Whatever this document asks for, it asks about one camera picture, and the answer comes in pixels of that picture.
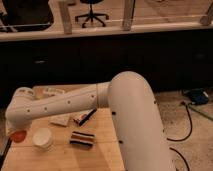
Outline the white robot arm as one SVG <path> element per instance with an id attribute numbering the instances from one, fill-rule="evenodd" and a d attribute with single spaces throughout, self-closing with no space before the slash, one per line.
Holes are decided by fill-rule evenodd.
<path id="1" fill-rule="evenodd" d="M 6 109 L 6 134 L 26 130 L 35 119 L 97 108 L 111 112 L 127 171 L 176 171 L 152 88 L 132 71 L 39 100 L 33 89 L 20 87 Z"/>

